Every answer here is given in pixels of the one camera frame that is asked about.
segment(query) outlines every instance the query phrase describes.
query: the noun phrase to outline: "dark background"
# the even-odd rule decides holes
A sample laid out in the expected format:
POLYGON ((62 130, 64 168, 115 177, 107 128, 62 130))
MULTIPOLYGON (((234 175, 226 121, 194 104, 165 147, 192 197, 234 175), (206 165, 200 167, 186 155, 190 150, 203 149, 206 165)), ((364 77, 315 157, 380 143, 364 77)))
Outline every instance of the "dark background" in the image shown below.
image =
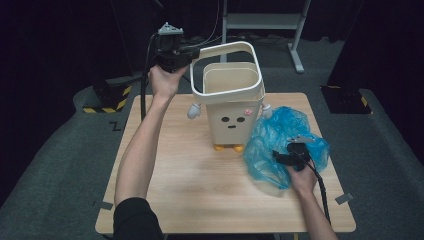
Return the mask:
MULTIPOLYGON (((231 0, 229 11, 300 12, 303 5, 257 2, 231 0)), ((0 3, 0 204, 49 136, 80 111, 73 104, 75 93, 142 71, 149 38, 165 21, 183 27, 187 38, 211 34, 216 1, 161 3, 165 9, 148 0, 0 3)), ((423 161, 423 4, 367 1, 362 9, 361 4, 312 1, 302 38, 346 41, 329 85, 371 89, 423 161)), ((220 35, 220 19, 215 35, 220 35)))

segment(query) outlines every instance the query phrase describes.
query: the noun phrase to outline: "white round ear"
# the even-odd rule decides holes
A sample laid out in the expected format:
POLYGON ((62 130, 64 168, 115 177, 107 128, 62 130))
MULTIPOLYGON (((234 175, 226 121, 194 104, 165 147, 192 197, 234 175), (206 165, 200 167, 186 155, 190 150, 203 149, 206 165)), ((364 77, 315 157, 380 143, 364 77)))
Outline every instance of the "white round ear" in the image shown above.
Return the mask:
POLYGON ((200 103, 193 103, 193 105, 191 105, 191 107, 187 111, 187 117, 189 119, 194 119, 197 116, 200 116, 200 112, 200 103))
POLYGON ((262 103, 262 117, 269 119, 272 117, 272 107, 270 104, 262 103))

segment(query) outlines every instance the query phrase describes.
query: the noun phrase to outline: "forearm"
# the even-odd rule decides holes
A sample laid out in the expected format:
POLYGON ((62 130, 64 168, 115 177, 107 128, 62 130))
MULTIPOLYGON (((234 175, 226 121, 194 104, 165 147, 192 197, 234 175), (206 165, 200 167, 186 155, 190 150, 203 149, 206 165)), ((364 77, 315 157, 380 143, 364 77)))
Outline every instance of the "forearm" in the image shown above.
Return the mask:
POLYGON ((299 194, 299 200, 311 240, 337 239, 313 193, 299 194))
POLYGON ((155 165, 159 133, 169 105, 168 99, 153 99, 143 122, 122 157, 116 187, 115 205, 127 198, 146 198, 155 165))

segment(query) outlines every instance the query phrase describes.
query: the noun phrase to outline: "white handle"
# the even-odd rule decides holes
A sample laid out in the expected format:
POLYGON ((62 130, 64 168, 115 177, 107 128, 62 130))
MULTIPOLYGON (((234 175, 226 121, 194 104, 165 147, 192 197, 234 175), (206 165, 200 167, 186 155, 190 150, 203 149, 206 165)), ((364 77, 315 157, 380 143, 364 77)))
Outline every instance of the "white handle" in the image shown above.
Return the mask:
POLYGON ((228 101, 237 101, 240 99, 251 98, 256 96, 263 88, 262 73, 259 68, 259 63, 256 58, 255 50, 253 49, 253 46, 247 42, 227 43, 227 44, 200 49, 199 58, 193 60, 193 62, 190 64, 190 78, 191 78, 191 88, 193 91, 194 98, 196 99, 197 102, 200 102, 203 104, 215 104, 215 103, 223 103, 228 101), (214 56, 233 53, 233 52, 240 52, 240 51, 248 52, 253 56, 256 72, 258 74, 258 80, 256 81, 254 85, 251 85, 245 88, 236 89, 236 90, 214 92, 214 93, 200 93, 196 90, 196 88, 194 87, 193 67, 197 61, 204 58, 214 57, 214 56))

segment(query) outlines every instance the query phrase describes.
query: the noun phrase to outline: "handheld controller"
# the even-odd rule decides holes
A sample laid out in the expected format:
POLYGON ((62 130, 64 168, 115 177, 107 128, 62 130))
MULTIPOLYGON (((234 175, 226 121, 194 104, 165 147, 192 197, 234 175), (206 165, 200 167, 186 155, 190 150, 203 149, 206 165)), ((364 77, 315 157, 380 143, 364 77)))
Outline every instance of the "handheld controller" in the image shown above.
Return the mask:
POLYGON ((165 23, 158 30, 155 62, 165 71, 173 73, 199 58, 200 49, 193 46, 180 47, 183 29, 165 23))
POLYGON ((289 143, 287 145, 287 151, 289 154, 280 154, 273 150, 272 156, 280 164, 294 166, 296 171, 302 171, 305 168, 305 163, 311 160, 305 143, 289 143))

